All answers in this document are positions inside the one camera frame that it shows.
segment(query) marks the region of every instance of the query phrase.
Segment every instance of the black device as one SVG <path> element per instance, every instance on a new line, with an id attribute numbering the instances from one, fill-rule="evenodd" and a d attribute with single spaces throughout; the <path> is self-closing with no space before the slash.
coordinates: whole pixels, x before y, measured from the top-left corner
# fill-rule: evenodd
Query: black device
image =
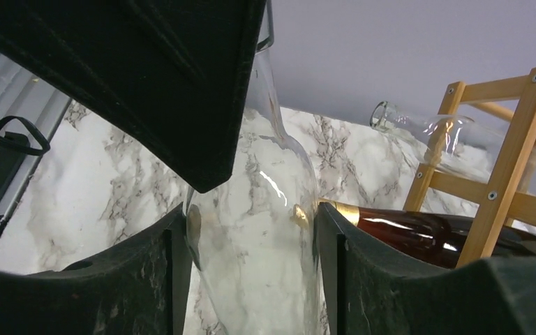
<path id="1" fill-rule="evenodd" d="M 0 52 L 149 148 L 200 192 L 230 176 L 266 0 L 0 1 Z M 0 272 L 0 334 L 182 334 L 179 210 L 61 272 Z M 536 260 L 447 271 L 316 218 L 333 335 L 536 334 Z"/>

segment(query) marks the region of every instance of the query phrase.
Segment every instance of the wooden bottle holder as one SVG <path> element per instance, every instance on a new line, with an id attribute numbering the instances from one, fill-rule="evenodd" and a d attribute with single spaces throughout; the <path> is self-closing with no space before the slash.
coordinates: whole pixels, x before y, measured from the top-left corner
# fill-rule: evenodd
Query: wooden bottle holder
<path id="1" fill-rule="evenodd" d="M 519 104 L 514 112 L 494 103 L 517 99 Z M 426 153 L 430 163 L 418 166 L 404 204 L 406 211 L 419 211 L 429 187 L 479 204 L 457 267 L 489 257 L 504 224 L 519 220 L 536 227 L 536 196 L 526 193 L 532 169 L 523 175 L 528 162 L 534 165 L 529 158 L 536 147 L 536 68 L 520 77 L 471 85 L 450 84 L 438 114 L 456 114 L 461 104 L 510 122 L 488 183 L 437 171 L 444 138 L 433 136 Z"/>

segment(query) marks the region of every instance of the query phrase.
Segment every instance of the wine bottle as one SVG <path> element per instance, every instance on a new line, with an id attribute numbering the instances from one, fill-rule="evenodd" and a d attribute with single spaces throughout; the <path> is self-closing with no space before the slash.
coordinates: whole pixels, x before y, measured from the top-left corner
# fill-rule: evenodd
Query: wine bottle
<path id="1" fill-rule="evenodd" d="M 348 221 L 387 245 L 423 262 L 453 269 L 473 218 L 418 211 L 367 209 L 326 199 Z M 502 227 L 492 256 L 536 256 L 536 235 Z"/>

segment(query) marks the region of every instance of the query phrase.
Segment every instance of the white marble countertop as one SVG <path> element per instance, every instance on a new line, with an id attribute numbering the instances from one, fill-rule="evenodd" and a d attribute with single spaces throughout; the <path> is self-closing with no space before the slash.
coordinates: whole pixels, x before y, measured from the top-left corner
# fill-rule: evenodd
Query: white marble countertop
<path id="1" fill-rule="evenodd" d="M 401 209 L 418 165 L 414 143 L 368 126 L 282 113 L 313 161 L 320 197 Z M 0 270 L 61 270 L 155 223 L 185 190 L 140 143 L 73 103 L 0 238 Z M 474 216 L 477 205 L 429 190 L 422 210 Z M 222 334 L 203 291 L 193 268 L 184 333 Z M 328 334 L 325 315 L 322 323 Z"/>

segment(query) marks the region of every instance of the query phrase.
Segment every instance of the gold bottle neck wrapper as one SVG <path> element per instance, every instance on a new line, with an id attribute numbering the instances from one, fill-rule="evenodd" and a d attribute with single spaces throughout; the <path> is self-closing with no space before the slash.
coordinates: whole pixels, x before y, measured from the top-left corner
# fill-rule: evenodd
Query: gold bottle neck wrapper
<path id="1" fill-rule="evenodd" d="M 337 202 L 337 201 L 328 200 L 328 199 L 320 199 L 320 202 L 327 202 L 329 204 L 332 204 L 332 206 L 334 206 L 334 208 L 340 214 L 342 214 L 342 216 L 344 216 L 346 220 L 348 220 L 351 224 L 353 225 L 359 224 L 360 212 L 359 212 L 358 206 L 354 206 L 351 204 L 343 204 L 342 202 Z"/>

